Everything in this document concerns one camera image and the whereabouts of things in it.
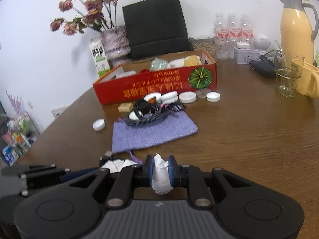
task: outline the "red cardboard box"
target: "red cardboard box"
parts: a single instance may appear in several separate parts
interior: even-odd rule
[[[102,105],[140,99],[151,92],[181,93],[201,88],[210,88],[211,91],[215,91],[217,88],[216,62],[206,51],[178,52],[158,56],[158,58],[170,62],[190,55],[199,55],[202,65],[139,73],[143,69],[149,69],[154,58],[137,60],[113,68],[94,82],[93,88]],[[135,70],[137,74],[116,79],[117,75],[131,70]]]

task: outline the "pumpkin illustration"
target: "pumpkin illustration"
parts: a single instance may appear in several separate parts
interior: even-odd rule
[[[196,90],[208,88],[213,82],[213,73],[205,67],[199,67],[191,71],[188,82]]]

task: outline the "glass cup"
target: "glass cup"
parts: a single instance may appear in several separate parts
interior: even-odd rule
[[[276,50],[275,72],[276,91],[285,97],[292,98],[296,95],[297,81],[301,78],[304,57],[282,53]]]

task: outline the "black paper bag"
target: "black paper bag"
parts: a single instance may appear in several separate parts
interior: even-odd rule
[[[145,0],[123,7],[133,59],[190,51],[179,0]]]

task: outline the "white speaker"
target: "white speaker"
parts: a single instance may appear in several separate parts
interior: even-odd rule
[[[270,47],[270,39],[265,34],[257,34],[255,44],[258,49],[267,50]]]

